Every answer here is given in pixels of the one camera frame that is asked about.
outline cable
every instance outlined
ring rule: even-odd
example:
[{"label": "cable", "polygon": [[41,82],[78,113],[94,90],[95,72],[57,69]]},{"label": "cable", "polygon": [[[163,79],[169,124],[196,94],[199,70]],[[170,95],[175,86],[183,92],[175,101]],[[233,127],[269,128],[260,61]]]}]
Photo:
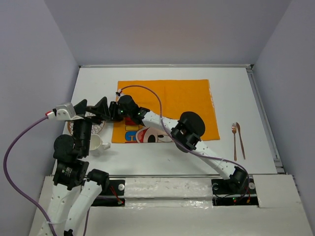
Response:
[{"label": "cable", "polygon": [[114,187],[111,185],[111,186],[109,187],[109,189],[110,189],[110,191],[115,195],[115,197],[117,198],[118,204],[119,204],[119,205],[120,205],[120,204],[123,204],[124,202],[123,202],[122,200],[120,200],[120,198],[118,197],[118,195],[117,195],[117,193],[116,193]]},{"label": "cable", "polygon": [[[144,88],[144,89],[150,91],[151,93],[153,93],[153,94],[156,96],[156,98],[158,99],[158,102],[159,102],[159,116],[160,116],[160,119],[161,119],[161,125],[162,125],[164,131],[166,132],[166,134],[173,140],[174,143],[176,143],[176,144],[179,145],[181,148],[183,148],[185,151],[187,151],[187,152],[189,152],[189,153],[191,153],[191,154],[193,154],[193,155],[195,155],[195,156],[198,156],[198,157],[201,157],[201,158],[208,158],[208,159],[212,159],[212,160],[217,160],[217,161],[225,161],[225,162],[229,162],[229,163],[232,163],[232,164],[234,164],[234,165],[239,166],[242,170],[245,171],[245,173],[246,173],[246,175],[247,175],[247,179],[248,179],[248,186],[249,186],[249,184],[250,184],[250,176],[249,176],[247,170],[246,170],[242,165],[240,165],[240,164],[238,164],[238,163],[236,163],[236,162],[234,162],[234,161],[226,160],[226,159],[223,159],[223,158],[201,155],[201,154],[199,154],[199,153],[197,153],[197,152],[194,152],[194,151],[191,151],[191,150],[187,149],[187,148],[186,148],[185,146],[183,146],[180,142],[178,142],[177,140],[175,140],[175,139],[172,137],[172,135],[170,134],[170,132],[166,129],[166,127],[165,127],[165,125],[164,125],[164,123],[163,123],[162,102],[161,102],[161,99],[159,98],[159,96],[158,96],[153,90],[151,90],[151,89],[148,88],[148,87],[142,86],[142,85],[128,85],[128,86],[125,86],[125,87],[119,89],[119,90],[117,91],[117,93],[120,94],[124,89],[130,88],[130,87],[140,87],[140,88]],[[245,192],[245,194],[243,194],[243,195],[240,197],[239,201],[246,195],[246,193],[247,193],[247,191]]]},{"label": "cable", "polygon": [[247,199],[246,203],[250,203],[250,201],[251,201],[251,193],[250,193],[250,191],[248,190],[248,199]]},{"label": "cable", "polygon": [[87,212],[87,217],[85,218],[83,236],[85,236],[85,234],[86,234],[86,232],[87,232],[88,221],[89,221],[89,214],[90,214],[90,209],[88,210],[88,212]]},{"label": "cable", "polygon": [[219,199],[223,199],[223,198],[226,198],[226,197],[228,197],[228,196],[232,196],[232,195],[235,195],[234,193],[232,193],[232,194],[228,194],[228,195],[225,195],[224,197],[219,197],[217,194],[214,194],[217,198],[219,198]]},{"label": "cable", "polygon": [[107,197],[103,197],[103,196],[97,196],[96,199],[114,200],[114,198],[107,198]]},{"label": "cable", "polygon": [[[10,146],[8,147],[4,158],[3,158],[3,171],[4,171],[4,175],[6,177],[6,179],[8,180],[9,184],[19,193],[21,194],[24,198],[26,198],[27,200],[29,200],[31,203],[33,203],[40,211],[41,213],[43,213],[45,219],[47,220],[47,222],[51,222],[50,218],[48,216],[48,214],[46,213],[46,211],[44,210],[44,208],[37,202],[35,201],[33,198],[31,198],[29,195],[27,195],[26,193],[24,193],[18,186],[15,185],[15,183],[12,181],[8,169],[7,169],[7,161],[8,161],[8,156],[13,148],[13,146],[16,144],[16,142],[25,134],[27,133],[30,129],[32,129],[34,126],[38,125],[39,123],[41,123],[42,121],[48,119],[47,116],[39,119],[38,121],[36,121],[35,123],[31,124],[29,127],[27,127],[25,130],[23,130],[14,140],[13,142],[10,144]],[[48,224],[53,236],[57,236],[55,229],[53,227],[52,224]]]}]

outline orange placemat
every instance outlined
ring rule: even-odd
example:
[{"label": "orange placemat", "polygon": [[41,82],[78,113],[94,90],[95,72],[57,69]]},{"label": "orange placemat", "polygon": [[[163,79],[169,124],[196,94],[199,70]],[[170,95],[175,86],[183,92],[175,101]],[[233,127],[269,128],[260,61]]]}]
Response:
[{"label": "orange placemat", "polygon": [[[117,89],[128,85],[143,85],[156,92],[162,101],[164,117],[179,119],[183,112],[192,111],[197,113],[206,125],[206,131],[201,139],[220,139],[208,80],[118,81]],[[151,92],[134,87],[124,89],[123,93],[131,95],[139,107],[148,108],[159,114],[158,100]],[[136,125],[128,118],[114,123],[113,143],[170,141],[171,139],[164,131]]]}]

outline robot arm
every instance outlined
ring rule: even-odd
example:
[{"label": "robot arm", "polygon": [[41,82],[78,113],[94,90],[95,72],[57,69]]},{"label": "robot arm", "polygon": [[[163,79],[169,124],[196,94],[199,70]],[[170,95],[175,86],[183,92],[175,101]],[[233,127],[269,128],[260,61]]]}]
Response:
[{"label": "robot arm", "polygon": [[[142,121],[143,124],[147,127],[154,127],[156,129],[163,130],[160,116],[152,111],[147,112]],[[169,133],[172,134],[172,129],[178,125],[178,120],[163,118],[163,123],[164,127],[169,131]],[[205,156],[217,156],[217,154],[210,148],[208,148],[208,146],[202,140],[197,142],[194,151]],[[212,167],[216,172],[218,172],[218,174],[223,179],[230,179],[230,175],[232,175],[235,171],[234,165],[232,163],[213,159],[205,159],[201,157],[200,159],[207,163],[210,167]]]},{"label": "robot arm", "polygon": [[88,179],[84,183],[79,197],[70,209],[64,227],[65,236],[76,235],[83,218],[86,216],[94,200],[102,191],[106,191],[108,186],[108,173],[96,169],[93,169],[88,173]]},{"label": "robot arm", "polygon": [[[112,103],[112,110],[117,111],[113,120],[121,120],[122,117],[130,117],[136,124],[154,127],[165,130],[172,136],[177,143],[177,148],[183,152],[195,152],[203,156],[216,156],[216,154],[207,147],[201,140],[201,136],[205,132],[205,124],[201,117],[194,112],[182,113],[179,120],[162,117],[164,127],[161,122],[160,115],[155,114],[149,109],[138,107],[129,95],[120,96],[117,103]],[[233,189],[240,189],[244,186],[247,173],[233,163],[224,160],[214,160],[201,158],[209,166],[211,166]]]},{"label": "robot arm", "polygon": [[58,236],[63,235],[64,227],[68,219],[68,214],[73,204],[74,198],[80,192],[80,186],[67,190],[65,185],[58,184],[53,186],[47,214],[51,222],[44,222],[38,236],[52,236],[49,224],[52,224]]}]

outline gray wall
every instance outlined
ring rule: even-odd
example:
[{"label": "gray wall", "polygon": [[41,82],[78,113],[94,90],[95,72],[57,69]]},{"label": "gray wall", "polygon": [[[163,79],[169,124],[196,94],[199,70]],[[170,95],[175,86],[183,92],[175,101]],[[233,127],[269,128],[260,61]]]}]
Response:
[{"label": "gray wall", "polygon": [[286,171],[295,175],[315,233],[315,1],[294,0],[254,74]]},{"label": "gray wall", "polygon": [[[0,162],[12,140],[56,104],[69,101],[78,67],[43,0],[0,3]],[[53,164],[61,122],[45,121],[13,148],[8,169],[38,199]],[[7,183],[0,169],[0,235],[26,236],[35,208]]]},{"label": "gray wall", "polygon": [[80,65],[255,63],[290,0],[45,0]]}]

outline white mug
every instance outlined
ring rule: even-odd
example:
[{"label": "white mug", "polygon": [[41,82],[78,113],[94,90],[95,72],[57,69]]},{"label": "white mug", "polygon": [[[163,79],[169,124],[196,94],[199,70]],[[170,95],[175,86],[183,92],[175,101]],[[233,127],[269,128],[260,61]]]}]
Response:
[{"label": "white mug", "polygon": [[89,155],[100,156],[109,148],[110,143],[103,143],[102,138],[98,134],[91,135]]}]

